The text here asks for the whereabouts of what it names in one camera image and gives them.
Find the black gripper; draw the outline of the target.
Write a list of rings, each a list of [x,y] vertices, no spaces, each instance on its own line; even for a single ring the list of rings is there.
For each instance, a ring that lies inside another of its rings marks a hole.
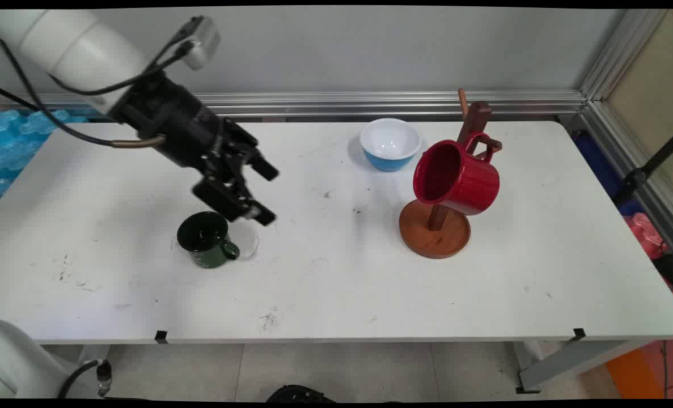
[[[165,73],[132,85],[111,109],[111,117],[134,128],[142,140],[163,137],[155,150],[180,167],[204,172],[193,194],[225,219],[255,220],[264,226],[275,221],[274,212],[253,198],[243,176],[246,166],[267,181],[280,174],[262,155],[258,140]]]

